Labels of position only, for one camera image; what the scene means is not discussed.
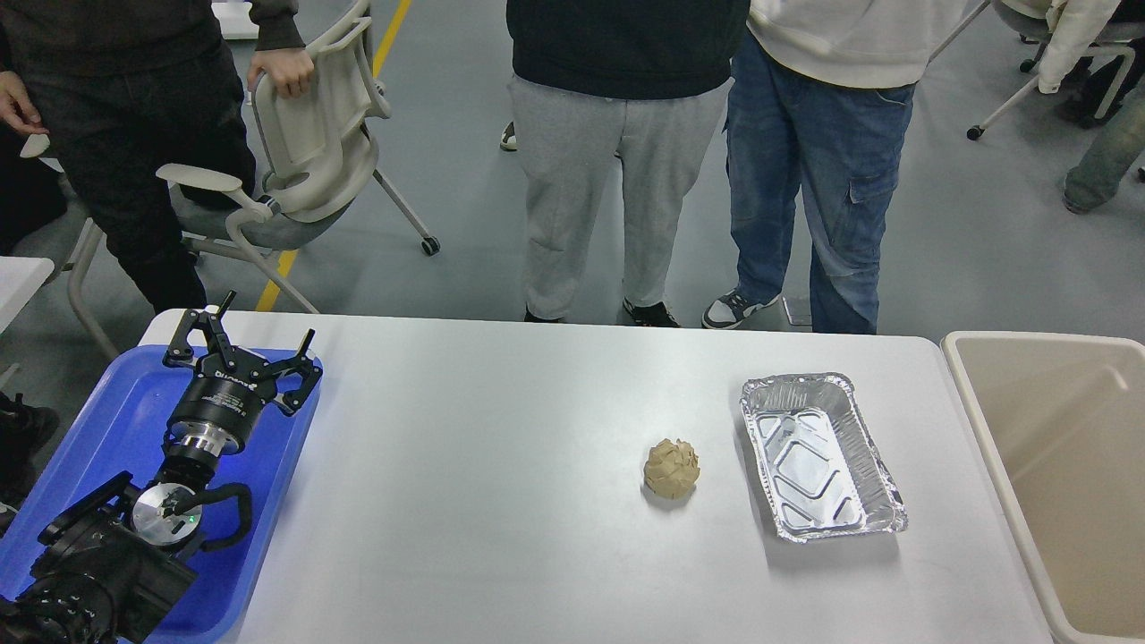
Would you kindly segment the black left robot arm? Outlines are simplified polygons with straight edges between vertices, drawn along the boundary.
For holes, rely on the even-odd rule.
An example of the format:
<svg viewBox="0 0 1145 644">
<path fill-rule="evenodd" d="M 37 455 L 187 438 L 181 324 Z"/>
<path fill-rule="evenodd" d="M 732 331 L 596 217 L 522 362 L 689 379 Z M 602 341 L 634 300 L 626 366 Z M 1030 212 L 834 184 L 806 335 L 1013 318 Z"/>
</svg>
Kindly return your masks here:
<svg viewBox="0 0 1145 644">
<path fill-rule="evenodd" d="M 221 311 L 114 359 L 3 535 L 3 643 L 213 643 L 240 614 L 318 407 L 310 353 Z"/>
</svg>

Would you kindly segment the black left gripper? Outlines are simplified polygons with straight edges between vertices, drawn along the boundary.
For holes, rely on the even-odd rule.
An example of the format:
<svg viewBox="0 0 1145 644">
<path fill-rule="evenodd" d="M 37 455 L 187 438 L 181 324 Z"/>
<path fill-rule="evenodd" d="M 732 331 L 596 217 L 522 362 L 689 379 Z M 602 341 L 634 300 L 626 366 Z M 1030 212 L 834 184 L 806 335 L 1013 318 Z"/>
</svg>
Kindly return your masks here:
<svg viewBox="0 0 1145 644">
<path fill-rule="evenodd" d="M 315 330 L 305 333 L 297 353 L 270 362 L 261 355 L 238 355 L 229 341 L 222 319 L 232 305 L 236 291 L 229 291 L 218 311 L 187 309 L 163 358 L 168 368 L 194 370 L 191 382 L 167 421 L 171 443 L 189 445 L 213 456 L 234 455 L 245 449 L 267 403 L 292 417 L 318 386 L 323 371 L 310 358 Z M 192 361 L 189 337 L 204 335 L 208 355 Z M 277 391 L 277 380 L 298 375 L 299 387 Z"/>
</svg>

